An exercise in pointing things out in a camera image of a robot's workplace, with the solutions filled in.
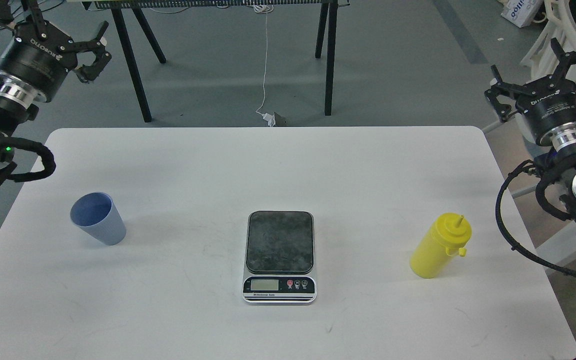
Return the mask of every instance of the scale display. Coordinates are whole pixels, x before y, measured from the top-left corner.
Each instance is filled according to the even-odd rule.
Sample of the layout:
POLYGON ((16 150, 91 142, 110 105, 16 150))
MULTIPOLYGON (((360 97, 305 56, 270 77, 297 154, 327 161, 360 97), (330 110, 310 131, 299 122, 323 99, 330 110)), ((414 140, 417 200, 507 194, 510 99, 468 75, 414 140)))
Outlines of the scale display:
POLYGON ((308 304, 317 295, 313 216, 256 211, 248 219, 242 293, 249 303, 308 304))

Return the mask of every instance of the cardboard box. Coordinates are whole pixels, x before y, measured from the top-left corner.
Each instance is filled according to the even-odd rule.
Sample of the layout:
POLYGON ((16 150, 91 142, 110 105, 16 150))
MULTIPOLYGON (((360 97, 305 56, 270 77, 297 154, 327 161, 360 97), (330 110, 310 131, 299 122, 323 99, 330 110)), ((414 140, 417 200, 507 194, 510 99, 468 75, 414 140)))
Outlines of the cardboard box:
POLYGON ((517 27, 527 27, 533 22, 543 3, 544 0, 510 0, 503 8, 501 16, 517 27))

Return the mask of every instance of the white cable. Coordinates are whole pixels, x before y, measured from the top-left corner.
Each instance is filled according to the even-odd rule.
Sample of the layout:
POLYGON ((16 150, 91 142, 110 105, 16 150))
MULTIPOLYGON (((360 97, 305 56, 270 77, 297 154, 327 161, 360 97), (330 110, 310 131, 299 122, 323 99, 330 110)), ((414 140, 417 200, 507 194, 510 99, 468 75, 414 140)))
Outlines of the white cable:
POLYGON ((257 14, 268 14, 275 9, 273 5, 247 5, 247 7, 254 9, 257 14))
POLYGON ((259 114, 261 116, 264 116, 264 114, 259 112, 259 110, 264 107, 264 103, 266 102, 266 74, 267 73, 268 73, 268 13, 265 13, 265 64, 263 64, 263 84, 262 84, 263 100, 261 101, 261 105, 259 105, 259 108, 255 111, 257 114, 259 114))
POLYGON ((154 11, 155 13, 159 13, 159 14, 179 14, 181 12, 185 12, 186 10, 190 9, 190 7, 184 7, 181 10, 178 11, 172 11, 172 12, 166 12, 166 11, 157 11, 155 9, 151 9, 152 11, 154 11))

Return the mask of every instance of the table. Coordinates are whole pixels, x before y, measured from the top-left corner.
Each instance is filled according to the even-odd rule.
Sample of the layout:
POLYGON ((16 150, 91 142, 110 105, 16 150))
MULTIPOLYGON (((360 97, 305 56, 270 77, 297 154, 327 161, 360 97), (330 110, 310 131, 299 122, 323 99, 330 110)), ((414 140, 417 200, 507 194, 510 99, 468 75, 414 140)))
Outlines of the table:
POLYGON ((503 177, 475 127, 60 129, 46 145, 57 170, 0 230, 0 359, 576 356, 544 270, 499 234, 503 177), (115 246, 70 223, 93 191, 126 223, 115 246), (256 210, 313 215, 311 305, 242 299, 256 210), (444 212, 470 221, 468 255, 420 278, 409 257, 444 212))
MULTIPOLYGON (((69 2, 82 2, 85 9, 91 5, 91 1, 86 0, 69 0, 69 2)), ((128 29, 122 14, 122 9, 132 9, 132 12, 137 18, 137 22, 144 32, 150 47, 154 51, 160 64, 166 63, 166 55, 164 55, 157 38, 151 30, 151 26, 144 16, 142 8, 167 8, 167 7, 215 7, 215 6, 251 6, 251 5, 290 5, 290 4, 321 4, 319 13, 319 24, 317 30, 317 43, 315 45, 315 59, 322 57, 322 48, 324 41, 324 34, 326 31, 327 23, 327 54, 326 54, 326 92, 324 98, 324 115, 330 116, 332 114, 332 91, 333 79, 335 73, 335 50, 337 43, 337 16, 339 9, 339 0, 97 0, 94 5, 98 9, 110 9, 112 13, 112 20, 117 29, 119 42, 121 43, 121 50, 123 51, 132 86, 134 87, 135 94, 137 95, 137 102, 139 109, 146 123, 153 121, 151 109, 148 105, 146 98, 146 91, 142 84, 142 77, 139 74, 137 61, 135 60, 135 53, 133 46, 128 36, 128 29)))
MULTIPOLYGON (((537 247, 539 256, 549 262, 565 267, 576 260, 576 223, 569 223, 554 234, 546 242, 537 247)), ((553 269, 546 269, 548 274, 554 272, 553 269)))

